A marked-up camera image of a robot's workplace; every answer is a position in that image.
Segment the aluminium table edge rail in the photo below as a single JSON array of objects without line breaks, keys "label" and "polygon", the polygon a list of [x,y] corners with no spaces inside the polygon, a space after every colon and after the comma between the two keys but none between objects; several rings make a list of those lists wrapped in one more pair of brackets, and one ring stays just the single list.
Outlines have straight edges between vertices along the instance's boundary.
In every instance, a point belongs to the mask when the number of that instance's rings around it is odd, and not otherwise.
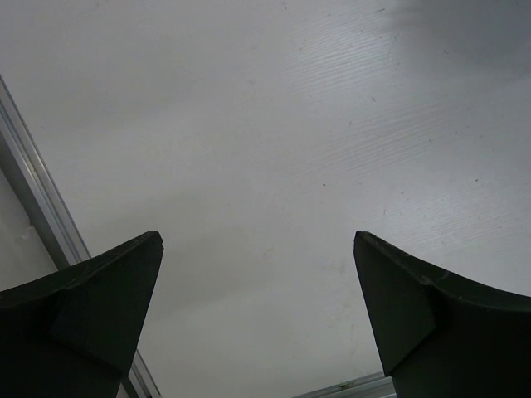
[{"label": "aluminium table edge rail", "polygon": [[[1,76],[1,170],[58,269],[91,258],[90,252]],[[140,353],[135,353],[123,397],[163,397]],[[397,397],[382,372],[296,397]]]}]

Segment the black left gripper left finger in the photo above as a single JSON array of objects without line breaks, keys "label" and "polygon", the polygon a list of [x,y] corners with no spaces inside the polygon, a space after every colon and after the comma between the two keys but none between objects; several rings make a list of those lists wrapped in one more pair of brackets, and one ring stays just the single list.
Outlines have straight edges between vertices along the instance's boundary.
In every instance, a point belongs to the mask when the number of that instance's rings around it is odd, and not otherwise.
[{"label": "black left gripper left finger", "polygon": [[3,397],[115,397],[132,366],[163,239],[149,231],[1,293]]}]

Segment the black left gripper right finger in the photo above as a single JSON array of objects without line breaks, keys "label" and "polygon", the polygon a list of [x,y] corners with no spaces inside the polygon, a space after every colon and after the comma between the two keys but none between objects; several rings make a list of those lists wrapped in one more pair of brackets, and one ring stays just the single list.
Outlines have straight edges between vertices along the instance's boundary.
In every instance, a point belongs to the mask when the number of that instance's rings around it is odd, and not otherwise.
[{"label": "black left gripper right finger", "polygon": [[366,231],[353,257],[399,397],[528,397],[530,298],[420,260]]}]

